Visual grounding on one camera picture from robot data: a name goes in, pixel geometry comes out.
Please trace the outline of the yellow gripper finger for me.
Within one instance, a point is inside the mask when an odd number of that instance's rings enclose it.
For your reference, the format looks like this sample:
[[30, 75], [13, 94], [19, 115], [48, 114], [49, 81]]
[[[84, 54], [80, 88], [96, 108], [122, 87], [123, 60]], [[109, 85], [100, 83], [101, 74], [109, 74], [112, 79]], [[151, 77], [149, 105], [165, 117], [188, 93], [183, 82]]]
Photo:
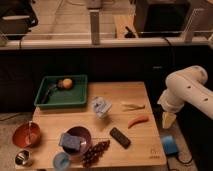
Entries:
[[162, 127], [164, 129], [170, 128], [175, 120], [176, 115], [174, 113], [164, 112], [162, 115]]

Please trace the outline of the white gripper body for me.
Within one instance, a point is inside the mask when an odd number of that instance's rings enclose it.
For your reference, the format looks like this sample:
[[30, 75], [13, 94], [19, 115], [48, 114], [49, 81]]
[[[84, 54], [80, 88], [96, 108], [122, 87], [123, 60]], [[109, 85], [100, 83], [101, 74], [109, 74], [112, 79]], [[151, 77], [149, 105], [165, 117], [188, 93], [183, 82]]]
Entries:
[[164, 111], [170, 113], [178, 113], [183, 107], [183, 101], [170, 90], [164, 90], [157, 103]]

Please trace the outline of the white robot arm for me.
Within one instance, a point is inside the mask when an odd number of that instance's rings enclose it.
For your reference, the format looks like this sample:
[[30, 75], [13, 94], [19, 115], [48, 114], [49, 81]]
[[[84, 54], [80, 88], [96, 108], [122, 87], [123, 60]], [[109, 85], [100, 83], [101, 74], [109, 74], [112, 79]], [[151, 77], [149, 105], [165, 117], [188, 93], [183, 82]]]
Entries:
[[213, 120], [213, 91], [204, 86], [207, 80], [206, 70], [198, 65], [175, 71], [166, 77], [166, 89], [158, 100], [158, 104], [164, 110], [164, 129], [172, 126], [176, 114], [185, 103], [190, 103]]

